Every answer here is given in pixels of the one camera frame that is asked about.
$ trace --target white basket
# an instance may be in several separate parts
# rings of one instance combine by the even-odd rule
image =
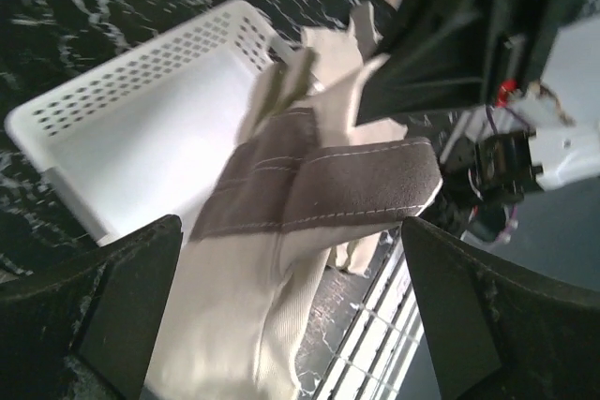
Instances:
[[[166,214],[187,232],[275,35],[230,1],[20,106],[7,132],[99,244]]]

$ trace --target white robot part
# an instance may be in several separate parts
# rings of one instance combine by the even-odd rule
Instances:
[[[557,189],[600,174],[600,123],[596,126],[540,127],[529,139],[535,181],[544,190]]]

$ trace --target wire rack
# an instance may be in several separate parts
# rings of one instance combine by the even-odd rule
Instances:
[[[386,256],[314,400],[396,399],[423,336],[401,241]]]

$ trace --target perforated basket rim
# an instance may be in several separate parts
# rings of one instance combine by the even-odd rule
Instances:
[[[241,22],[240,18],[242,17],[250,18],[252,23],[261,30],[266,40],[271,39],[277,34],[269,21],[266,20],[261,12],[253,7],[250,3],[244,0],[227,1],[214,8],[211,8],[210,10],[199,16],[196,16],[195,18],[192,18],[189,21],[181,23],[167,32],[158,35],[157,37],[149,39],[143,44],[124,52],[121,55],[118,55],[113,59],[98,65],[97,67],[84,72],[73,80],[67,81],[53,88],[52,90],[23,103],[21,106],[15,108],[8,114],[5,120],[5,130],[38,172],[43,173],[50,168],[57,168],[58,165],[53,158],[52,147],[63,139],[67,139],[72,131],[68,133],[62,133],[60,136],[50,139],[47,135],[41,132],[40,127],[34,128],[30,126],[32,122],[34,122],[32,117],[35,110],[39,108],[47,108],[47,105],[49,105],[53,100],[62,98],[65,93],[69,93],[74,89],[75,86],[81,85],[84,81],[91,81],[94,78],[99,78],[101,74],[111,71],[114,67],[121,65],[122,62],[131,60],[132,57],[142,56],[145,52],[149,52],[150,49],[155,48],[160,42],[164,41],[165,38],[176,37],[177,35],[184,33],[187,29],[194,27],[196,24],[206,21],[207,18],[216,16],[218,14],[223,14],[224,12],[230,12],[234,19],[239,22]],[[223,46],[227,46],[234,52],[238,52],[242,59],[247,59],[242,54],[241,49],[236,49],[233,46],[233,41],[231,39],[228,39]],[[210,55],[210,52],[205,53],[200,57],[202,58],[208,55]],[[265,60],[266,64],[271,62],[266,52],[264,52],[262,58]],[[257,67],[252,68],[248,66],[248,68],[257,73],[259,71]],[[92,124],[103,115],[105,115],[105,113],[97,114],[95,118],[86,120],[84,123],[86,125]]]

